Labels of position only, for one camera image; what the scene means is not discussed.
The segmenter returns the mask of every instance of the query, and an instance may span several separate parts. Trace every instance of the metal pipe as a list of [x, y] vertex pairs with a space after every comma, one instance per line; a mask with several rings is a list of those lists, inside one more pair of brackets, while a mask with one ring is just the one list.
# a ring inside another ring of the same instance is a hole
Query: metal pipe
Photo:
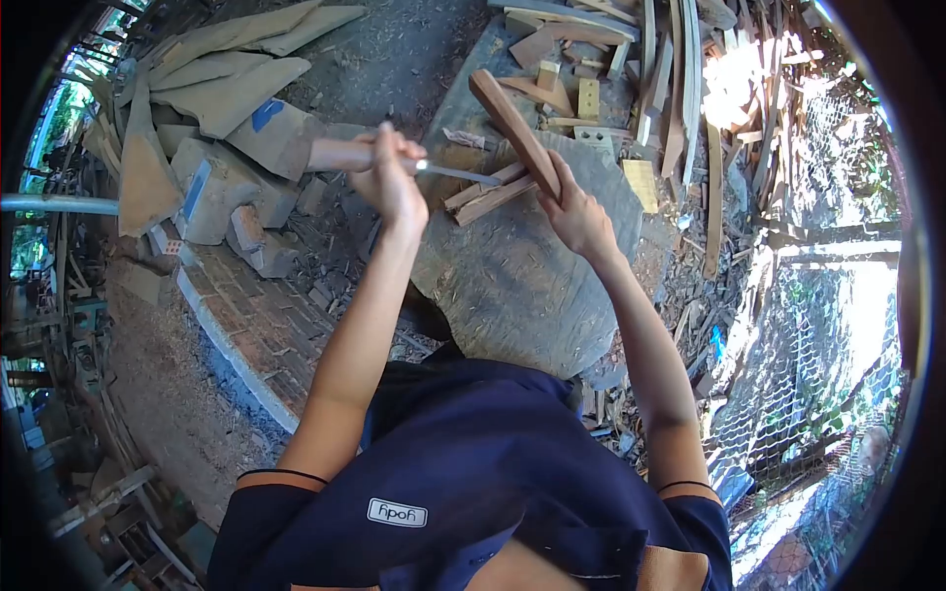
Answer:
[[0, 209], [13, 211], [68, 212], [70, 214], [99, 214], [117, 216], [118, 201], [76, 195], [33, 195], [29, 193], [4, 193]]

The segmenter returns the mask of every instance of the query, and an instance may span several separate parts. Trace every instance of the right hand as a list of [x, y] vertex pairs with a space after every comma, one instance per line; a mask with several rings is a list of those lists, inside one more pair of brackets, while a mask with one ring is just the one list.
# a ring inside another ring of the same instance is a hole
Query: right hand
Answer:
[[378, 127], [376, 136], [360, 135], [355, 141], [373, 144], [375, 159], [368, 170], [348, 173], [352, 187], [377, 209], [386, 224], [423, 230], [429, 219], [427, 202], [400, 159], [419, 160], [427, 151], [406, 140], [387, 121]]
[[552, 229], [569, 250], [592, 265], [620, 252], [604, 207], [578, 186], [571, 168], [558, 152], [549, 150], [549, 157], [562, 183], [562, 201], [539, 192], [538, 202], [549, 216]]

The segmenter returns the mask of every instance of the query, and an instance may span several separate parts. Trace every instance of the blue paint mark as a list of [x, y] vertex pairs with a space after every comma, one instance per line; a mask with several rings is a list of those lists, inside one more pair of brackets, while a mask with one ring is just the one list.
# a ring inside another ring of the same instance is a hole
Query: blue paint mark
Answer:
[[201, 196], [208, 178], [210, 178], [210, 163], [204, 160], [197, 167], [197, 172], [190, 181], [190, 188], [187, 189], [187, 196], [184, 197], [184, 217], [187, 221], [190, 221], [190, 215], [194, 213], [194, 206], [197, 205], [197, 199]]
[[253, 131], [259, 133], [259, 131], [270, 122], [273, 115], [283, 110], [283, 105], [285, 104], [286, 103], [276, 98], [267, 99], [267, 101], [263, 103], [259, 109], [253, 111], [253, 114], [250, 116], [253, 120]]

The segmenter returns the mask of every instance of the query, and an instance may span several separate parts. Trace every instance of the left hand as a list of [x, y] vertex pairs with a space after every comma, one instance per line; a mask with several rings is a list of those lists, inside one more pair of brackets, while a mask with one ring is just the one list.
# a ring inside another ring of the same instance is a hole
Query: left hand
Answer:
[[386, 223], [423, 229], [429, 219], [427, 202], [399, 160], [420, 160], [427, 151], [394, 131], [387, 121], [378, 127], [377, 136], [364, 134], [355, 141], [374, 144], [375, 159], [368, 170], [348, 173], [351, 186], [381, 213]]

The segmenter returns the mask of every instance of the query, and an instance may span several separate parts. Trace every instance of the chisel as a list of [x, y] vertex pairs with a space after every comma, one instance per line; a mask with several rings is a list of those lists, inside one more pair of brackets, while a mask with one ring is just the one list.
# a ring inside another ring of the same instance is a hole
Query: chisel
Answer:
[[[341, 140], [315, 140], [312, 142], [312, 151], [308, 156], [306, 171], [362, 171], [371, 167], [373, 159], [374, 152], [370, 144], [363, 144], [362, 142], [343, 142]], [[432, 165], [426, 158], [421, 160], [401, 158], [401, 164], [410, 174], [433, 172], [435, 174], [444, 174], [459, 179], [468, 179], [476, 183], [490, 186], [502, 184], [502, 181], [496, 177], [487, 177], [486, 175], [468, 172], [466, 170], [456, 170], [454, 168]]]

